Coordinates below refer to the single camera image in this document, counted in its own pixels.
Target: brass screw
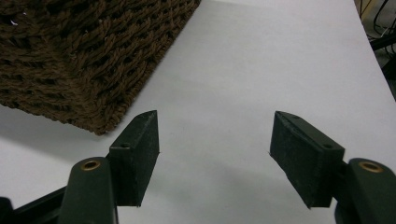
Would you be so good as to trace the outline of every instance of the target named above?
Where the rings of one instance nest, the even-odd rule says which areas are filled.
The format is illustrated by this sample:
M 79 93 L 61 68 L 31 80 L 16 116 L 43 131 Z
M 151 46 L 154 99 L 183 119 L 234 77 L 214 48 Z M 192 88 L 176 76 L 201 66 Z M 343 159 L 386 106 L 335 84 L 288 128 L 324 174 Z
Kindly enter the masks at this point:
M 81 166 L 81 169 L 83 171 L 91 171 L 98 168 L 99 166 L 100 166 L 99 161 L 87 161 Z
M 384 169 L 376 163 L 370 161 L 361 161 L 359 162 L 359 166 L 366 171 L 370 171 L 372 173 L 382 173 Z

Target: black cable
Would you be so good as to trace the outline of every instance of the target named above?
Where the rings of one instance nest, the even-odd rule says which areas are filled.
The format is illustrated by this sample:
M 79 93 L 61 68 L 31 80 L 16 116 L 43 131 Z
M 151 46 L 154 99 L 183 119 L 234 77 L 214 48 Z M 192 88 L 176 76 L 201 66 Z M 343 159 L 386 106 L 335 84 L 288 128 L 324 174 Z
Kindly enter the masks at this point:
M 373 28 L 374 28 L 375 32 L 376 32 L 377 34 L 379 34 L 379 35 L 382 35 L 382 34 L 379 33 L 379 32 L 376 30 L 376 27 L 378 26 L 378 25 L 376 24 L 376 20 L 378 20 L 379 13 L 381 13 L 382 9 L 383 9 L 384 6 L 387 4 L 387 2 L 388 2 L 388 0 L 385 0 L 384 3 L 382 3 L 381 7 L 379 8 L 378 12 L 376 13 L 376 15 L 375 15 L 375 17 L 374 17 L 374 27 L 373 27 Z
M 392 23 L 391 28 L 393 28 L 395 25 L 396 25 L 396 17 L 395 17 L 395 19 L 393 20 L 393 23 Z M 389 35 L 390 35 L 390 34 L 393 34 L 394 32 L 395 32 L 395 31 L 394 31 L 393 29 L 390 30 L 390 31 L 389 31 Z M 391 44 L 391 45 L 390 45 L 390 48 L 392 49 L 393 54 L 395 54 L 395 50 L 394 50 L 394 48 L 393 48 L 393 45 L 394 45 L 394 44 Z
M 361 11 L 359 12 L 359 18 L 361 18 L 362 8 L 363 8 L 363 0 L 361 0 Z

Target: brown wicker basket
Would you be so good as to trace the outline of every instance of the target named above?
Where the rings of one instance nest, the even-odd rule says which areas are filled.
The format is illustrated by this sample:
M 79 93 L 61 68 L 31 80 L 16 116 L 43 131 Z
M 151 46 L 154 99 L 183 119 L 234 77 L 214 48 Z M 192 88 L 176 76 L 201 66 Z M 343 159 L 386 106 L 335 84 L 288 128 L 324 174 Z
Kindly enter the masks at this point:
M 103 134 L 200 0 L 1 0 L 0 104 Z

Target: white table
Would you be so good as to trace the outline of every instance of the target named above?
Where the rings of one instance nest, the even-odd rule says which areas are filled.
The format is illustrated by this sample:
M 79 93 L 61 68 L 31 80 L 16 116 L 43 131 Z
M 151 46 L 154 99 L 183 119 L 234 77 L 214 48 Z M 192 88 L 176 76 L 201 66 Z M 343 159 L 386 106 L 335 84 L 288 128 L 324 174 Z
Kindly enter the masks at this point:
M 396 170 L 396 104 L 353 1 L 204 0 L 124 117 L 95 136 L 0 106 L 0 195 L 14 207 L 157 109 L 161 154 L 142 207 L 120 223 L 334 223 L 308 210 L 269 156 L 276 110 Z

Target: wicker basket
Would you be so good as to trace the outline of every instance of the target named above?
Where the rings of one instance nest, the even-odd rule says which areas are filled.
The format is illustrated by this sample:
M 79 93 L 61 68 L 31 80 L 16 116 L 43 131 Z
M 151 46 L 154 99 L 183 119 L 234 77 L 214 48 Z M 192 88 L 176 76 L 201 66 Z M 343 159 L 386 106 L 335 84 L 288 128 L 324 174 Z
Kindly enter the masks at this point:
M 113 130 L 200 0 L 1 0 L 0 104 Z

